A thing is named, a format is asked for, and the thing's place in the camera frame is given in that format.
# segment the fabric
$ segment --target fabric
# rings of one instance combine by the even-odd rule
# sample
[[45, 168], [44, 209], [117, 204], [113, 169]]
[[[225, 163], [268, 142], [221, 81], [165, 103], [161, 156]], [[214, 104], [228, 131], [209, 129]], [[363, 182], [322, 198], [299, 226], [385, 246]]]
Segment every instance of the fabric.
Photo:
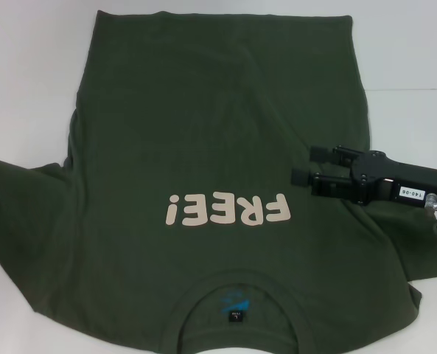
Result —
[[165, 354], [342, 353], [409, 325], [431, 222], [290, 184], [330, 171], [311, 145], [369, 147], [351, 31], [98, 12], [64, 166], [0, 162], [0, 263], [32, 308]]

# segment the green t-shirt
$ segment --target green t-shirt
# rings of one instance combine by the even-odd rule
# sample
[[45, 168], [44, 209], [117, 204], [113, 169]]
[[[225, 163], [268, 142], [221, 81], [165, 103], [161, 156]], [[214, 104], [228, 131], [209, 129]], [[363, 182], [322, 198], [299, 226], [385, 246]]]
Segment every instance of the green t-shirt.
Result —
[[0, 162], [0, 263], [32, 308], [165, 354], [341, 353], [410, 324], [432, 221], [290, 184], [330, 171], [309, 146], [369, 147], [351, 31], [98, 12], [64, 166]]

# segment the neckline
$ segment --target neckline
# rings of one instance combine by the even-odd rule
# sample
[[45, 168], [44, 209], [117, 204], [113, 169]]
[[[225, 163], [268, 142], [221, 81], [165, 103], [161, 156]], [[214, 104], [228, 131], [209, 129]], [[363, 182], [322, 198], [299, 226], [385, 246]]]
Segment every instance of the neckline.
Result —
[[213, 290], [227, 285], [252, 285], [267, 292], [269, 296], [284, 310], [292, 325], [298, 341], [298, 354], [317, 354], [317, 347], [310, 324], [301, 306], [290, 295], [289, 291], [277, 281], [265, 274], [255, 271], [224, 271], [201, 280], [190, 288], [176, 303], [174, 311], [166, 323], [159, 344], [159, 352], [163, 354], [181, 354], [178, 345], [181, 329], [193, 308]]

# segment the white surface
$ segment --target white surface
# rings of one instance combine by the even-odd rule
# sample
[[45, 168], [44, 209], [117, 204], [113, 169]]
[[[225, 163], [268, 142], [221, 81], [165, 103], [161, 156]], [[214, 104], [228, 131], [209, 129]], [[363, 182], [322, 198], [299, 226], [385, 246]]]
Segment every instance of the white surface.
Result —
[[[352, 15], [370, 111], [372, 147], [437, 168], [437, 0], [95, 1], [0, 0], [0, 159], [62, 162], [94, 17], [110, 13]], [[437, 279], [407, 329], [357, 354], [437, 354]], [[219, 350], [245, 352], [251, 350]], [[0, 354], [139, 353], [34, 314], [0, 267]]]

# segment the clothing label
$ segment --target clothing label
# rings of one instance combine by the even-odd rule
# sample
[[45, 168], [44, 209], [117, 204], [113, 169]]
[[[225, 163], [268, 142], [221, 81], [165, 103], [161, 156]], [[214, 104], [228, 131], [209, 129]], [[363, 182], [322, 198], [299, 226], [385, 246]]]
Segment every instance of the clothing label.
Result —
[[419, 201], [424, 200], [424, 190], [415, 190], [413, 188], [402, 187], [400, 188], [400, 195], [402, 197], [418, 199]]
[[242, 322], [242, 318], [244, 317], [245, 311], [243, 310], [231, 310], [229, 321], [230, 322]]

